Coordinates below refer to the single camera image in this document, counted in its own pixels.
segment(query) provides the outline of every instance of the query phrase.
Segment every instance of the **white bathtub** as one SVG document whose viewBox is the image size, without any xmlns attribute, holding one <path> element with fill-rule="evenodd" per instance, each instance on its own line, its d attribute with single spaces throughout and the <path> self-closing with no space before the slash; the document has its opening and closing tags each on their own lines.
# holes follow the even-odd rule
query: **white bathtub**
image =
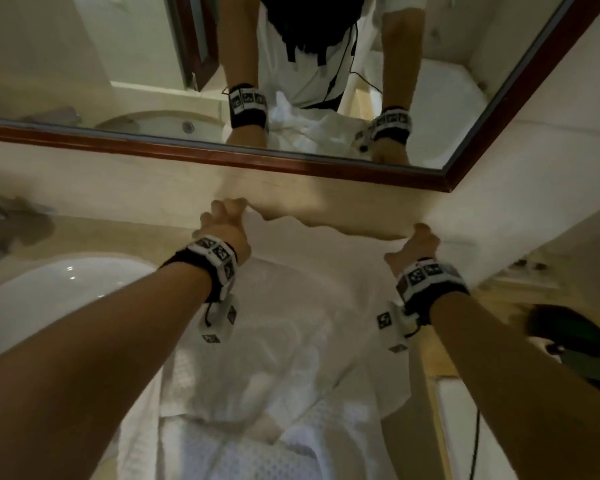
<svg viewBox="0 0 600 480">
<path fill-rule="evenodd" d="M 369 52 L 364 76 L 382 89 L 383 55 Z M 375 116 L 382 95 L 371 89 Z M 413 133 L 407 142 L 414 166 L 444 167 L 460 142 L 487 107 L 487 99 L 471 74 L 461 65 L 423 60 L 411 105 Z"/>
</svg>

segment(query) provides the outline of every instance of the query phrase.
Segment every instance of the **forearm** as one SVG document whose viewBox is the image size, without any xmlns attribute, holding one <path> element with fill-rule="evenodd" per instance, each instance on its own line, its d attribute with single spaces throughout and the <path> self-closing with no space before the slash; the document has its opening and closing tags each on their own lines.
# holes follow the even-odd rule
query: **forearm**
<svg viewBox="0 0 600 480">
<path fill-rule="evenodd" d="M 210 290 L 170 264 L 1 355 L 0 479 L 87 478 Z"/>
<path fill-rule="evenodd" d="M 383 108 L 411 107 L 422 62 L 424 11 L 407 9 L 383 17 Z"/>
<path fill-rule="evenodd" d="M 258 13 L 260 0 L 218 0 L 218 47 L 229 88 L 258 87 Z"/>
<path fill-rule="evenodd" d="M 521 480 L 600 479 L 600 393 L 462 293 L 432 324 Z"/>
</svg>

